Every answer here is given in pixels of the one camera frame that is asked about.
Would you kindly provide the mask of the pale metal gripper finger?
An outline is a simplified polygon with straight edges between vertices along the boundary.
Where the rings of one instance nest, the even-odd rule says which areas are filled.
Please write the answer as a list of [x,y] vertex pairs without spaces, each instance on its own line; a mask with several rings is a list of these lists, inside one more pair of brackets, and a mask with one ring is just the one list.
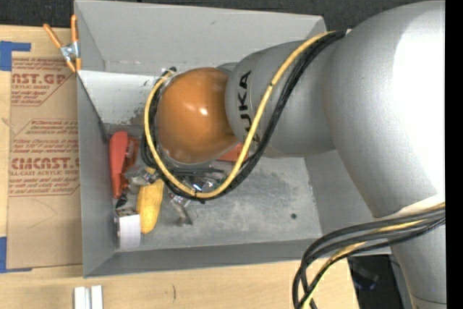
[[142,168],[137,171],[126,172],[125,177],[131,185],[149,185],[158,179],[158,174],[153,168]]
[[192,225],[192,219],[187,212],[190,201],[180,195],[169,193],[170,204],[178,214],[177,225]]

